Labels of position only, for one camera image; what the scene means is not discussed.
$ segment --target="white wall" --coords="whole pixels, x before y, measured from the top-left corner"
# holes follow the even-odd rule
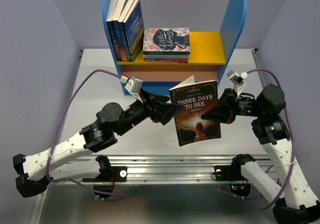
[[[106,48],[101,0],[54,0],[80,48]],[[219,31],[229,0],[141,0],[145,27]],[[248,0],[238,47],[258,48],[286,0]]]
[[[297,157],[320,197],[320,0],[287,0],[258,51],[285,92]],[[271,78],[264,75],[269,82]]]
[[[0,0],[0,223],[29,223],[34,198],[15,186],[12,157],[52,142],[79,50],[53,0]]]

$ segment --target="metal frame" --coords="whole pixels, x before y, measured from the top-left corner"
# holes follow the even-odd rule
[[[98,155],[82,157],[71,163],[87,161]],[[234,155],[204,155],[204,156],[108,156],[112,166],[127,166],[126,182],[117,185],[150,185],[150,184],[215,184],[212,178],[215,165],[229,165]],[[267,155],[256,155],[259,166],[266,170],[272,165]],[[275,171],[269,175],[277,179]]]

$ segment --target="book cover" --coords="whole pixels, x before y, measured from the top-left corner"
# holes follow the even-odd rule
[[[111,2],[110,2],[108,15],[106,18],[106,25],[109,30],[112,46],[113,46],[113,49],[115,52],[115,57],[116,57],[117,61],[121,61],[121,55],[120,55],[120,51],[119,51],[119,47],[118,47],[118,43],[117,43],[117,39],[116,39],[116,35],[115,35],[115,30],[114,30],[114,26],[112,24],[112,18],[113,18],[114,12],[115,12],[115,7],[117,5],[117,2],[118,2],[118,0],[111,0]]]
[[[143,33],[145,30],[140,0],[136,0],[132,4],[128,15],[123,22],[123,26],[126,33],[130,57],[132,61],[135,61],[142,50]]]
[[[127,61],[131,62],[131,56],[130,56],[130,51],[129,51],[129,47],[128,47],[128,41],[127,41],[127,37],[125,35],[126,31],[124,28],[124,24],[123,23],[119,23],[120,26],[120,30],[121,30],[121,36],[123,39],[123,46],[124,46],[124,51],[125,51],[125,56],[127,57]]]
[[[125,27],[124,27],[124,20],[126,19],[127,15],[130,14],[130,10],[131,7],[133,5],[133,3],[137,1],[137,0],[128,0],[125,4],[124,9],[121,12],[120,18],[119,18],[119,27],[121,30],[121,36],[122,36],[122,40],[123,40],[123,46],[124,46],[124,51],[127,57],[127,60],[130,62],[131,61],[131,56],[130,56],[130,51],[129,51],[129,47],[128,47],[128,41],[127,41],[127,37],[126,37],[126,31],[125,31]]]
[[[170,63],[188,63],[188,59],[166,59],[166,58],[143,58],[146,62],[170,62]]]
[[[127,55],[126,55],[126,51],[124,48],[124,46],[125,46],[124,39],[123,39],[118,21],[121,16],[121,13],[123,11],[123,8],[125,7],[126,2],[127,2],[127,0],[118,0],[118,2],[116,4],[116,8],[113,13],[113,17],[112,17],[112,25],[114,28],[114,32],[116,34],[115,37],[116,37],[116,41],[118,43],[118,48],[119,48],[119,52],[120,52],[122,61],[127,61]]]
[[[145,29],[144,55],[189,55],[190,35],[188,28]]]
[[[121,32],[121,28],[120,28],[120,24],[118,21],[113,21],[113,27],[114,27],[114,31],[116,33],[116,40],[118,43],[118,48],[119,48],[119,52],[121,55],[121,59],[122,61],[128,61],[127,59],[127,54],[126,54],[126,50],[124,48],[124,38],[122,36],[122,32]]]
[[[171,102],[182,105],[174,116],[179,146],[221,138],[220,123],[201,119],[202,114],[218,103],[216,81],[178,85],[169,92]]]

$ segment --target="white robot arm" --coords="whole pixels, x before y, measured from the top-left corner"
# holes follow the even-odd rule
[[[284,92],[280,87],[269,84],[255,99],[251,94],[242,94],[246,72],[239,75],[231,71],[227,75],[235,89],[225,89],[218,105],[201,118],[231,124],[237,115],[257,117],[251,123],[252,130],[270,157],[284,187],[268,177],[249,154],[237,155],[231,166],[215,166],[216,180],[249,180],[273,205],[278,223],[316,221],[320,218],[319,199],[311,190],[296,158],[291,160],[291,135],[279,116],[286,107]]]
[[[51,179],[98,178],[100,181],[111,181],[112,175],[115,175],[115,181],[126,180],[127,168],[111,167],[106,156],[98,156],[96,160],[80,164],[68,162],[110,147],[117,143],[114,133],[124,135],[147,118],[154,123],[160,122],[165,125],[173,118],[180,106],[166,103],[170,100],[168,96],[144,91],[141,88],[143,82],[139,78],[122,76],[120,81],[125,83],[125,89],[136,98],[136,101],[126,110],[123,110],[118,103],[108,103],[96,114],[97,120],[94,123],[56,145],[52,154],[49,148],[34,155],[18,154],[13,157],[13,166],[19,175],[15,183],[23,197],[42,193]],[[46,176],[49,157],[51,164],[48,171],[51,179]]]

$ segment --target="wooden shelf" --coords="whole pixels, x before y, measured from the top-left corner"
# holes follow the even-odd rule
[[[163,65],[127,65],[124,66],[123,74],[126,76],[136,76],[141,78],[143,81],[153,82],[181,82],[186,78],[194,75],[196,81],[206,80],[218,80],[217,67],[211,66],[188,66],[183,64],[181,66],[165,66]]]
[[[118,65],[159,65],[159,62],[145,62],[141,51],[134,62],[118,61]],[[225,65],[225,54],[219,32],[190,32],[191,65]],[[185,65],[164,62],[162,65]]]

